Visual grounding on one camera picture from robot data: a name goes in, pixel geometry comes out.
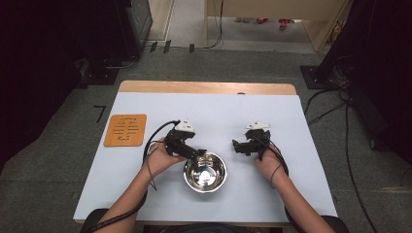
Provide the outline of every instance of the person's right hand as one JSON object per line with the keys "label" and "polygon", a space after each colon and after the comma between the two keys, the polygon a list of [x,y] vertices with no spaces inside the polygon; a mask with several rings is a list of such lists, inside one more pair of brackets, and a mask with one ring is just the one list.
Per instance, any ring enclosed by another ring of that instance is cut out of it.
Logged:
{"label": "person's right hand", "polygon": [[[263,157],[261,161],[260,159],[258,159],[258,157],[255,158],[255,164],[257,165],[257,169],[259,170],[259,172],[265,178],[267,178],[268,181],[274,182],[274,181],[271,181],[270,179],[273,175],[273,172],[276,170],[276,168],[279,167],[279,165],[281,165],[281,162],[276,157],[275,153],[267,149],[263,153]],[[283,167],[280,167],[276,173],[277,174],[285,173],[285,170]]]}

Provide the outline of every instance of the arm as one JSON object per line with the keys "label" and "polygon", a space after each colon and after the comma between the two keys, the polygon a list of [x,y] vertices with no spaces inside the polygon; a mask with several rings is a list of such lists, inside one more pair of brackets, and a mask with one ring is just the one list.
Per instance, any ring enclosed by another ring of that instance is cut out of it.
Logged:
{"label": "arm", "polygon": [[[99,220],[99,222],[124,214],[135,208],[140,203],[152,180],[148,169],[148,163],[150,165],[152,175],[155,177],[167,170],[173,164],[185,160],[185,158],[181,156],[170,156],[166,152],[163,143],[157,144],[157,149],[150,156],[148,156],[139,173],[133,179],[129,187],[115,202],[115,204],[113,204],[109,211]],[[132,232],[136,217],[137,213],[96,232]]]}
{"label": "arm", "polygon": [[262,161],[257,158],[255,163],[257,169],[265,178],[268,180],[272,179],[272,185],[278,190],[286,209],[288,209],[293,220],[300,228],[305,232],[333,232],[324,219],[319,216],[296,189],[283,167],[279,168],[272,178],[273,172],[280,165],[278,158],[272,151],[266,150]]}

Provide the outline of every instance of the gray carpet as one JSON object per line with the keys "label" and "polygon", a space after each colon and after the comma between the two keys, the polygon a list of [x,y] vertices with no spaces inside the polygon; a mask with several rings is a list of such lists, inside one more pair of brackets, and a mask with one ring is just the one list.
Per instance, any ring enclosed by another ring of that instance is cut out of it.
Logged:
{"label": "gray carpet", "polygon": [[[118,75],[114,86],[75,89],[41,137],[13,157],[0,178],[0,232],[79,232],[73,221],[88,169],[119,85],[124,80],[291,83],[305,106],[308,90],[299,65],[318,65],[322,54],[171,49],[145,50]],[[313,101],[313,119],[340,103],[335,92]],[[107,106],[99,122],[99,108]],[[349,152],[355,181],[378,232],[411,232],[412,193],[384,187],[412,185],[410,165],[395,154],[374,151],[355,109],[349,111]],[[354,192],[344,151],[345,110],[310,126],[339,216],[351,232],[372,232]]]}

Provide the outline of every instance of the forearm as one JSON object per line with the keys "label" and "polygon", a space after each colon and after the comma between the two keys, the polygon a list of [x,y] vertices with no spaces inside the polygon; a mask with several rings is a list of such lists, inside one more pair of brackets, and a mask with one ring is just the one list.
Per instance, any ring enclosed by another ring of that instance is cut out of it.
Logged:
{"label": "forearm", "polygon": [[[115,202],[115,204],[109,209],[109,211],[99,220],[99,222],[122,215],[135,208],[145,195],[150,181],[151,177],[149,173],[146,169],[142,169],[133,179],[127,190],[121,195],[121,197]],[[104,227],[97,232],[132,232],[133,226],[136,221],[136,216],[137,213],[107,227]]]}
{"label": "forearm", "polygon": [[276,175],[276,182],[274,181],[273,184],[293,220],[305,232],[333,232],[330,226],[303,198],[292,180],[283,171]]}

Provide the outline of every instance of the wooden table edge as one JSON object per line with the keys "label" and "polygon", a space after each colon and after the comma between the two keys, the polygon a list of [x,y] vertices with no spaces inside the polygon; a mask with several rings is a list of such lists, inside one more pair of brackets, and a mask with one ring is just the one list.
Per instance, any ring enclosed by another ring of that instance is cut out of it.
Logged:
{"label": "wooden table edge", "polygon": [[123,81],[119,92],[296,95],[289,83]]}

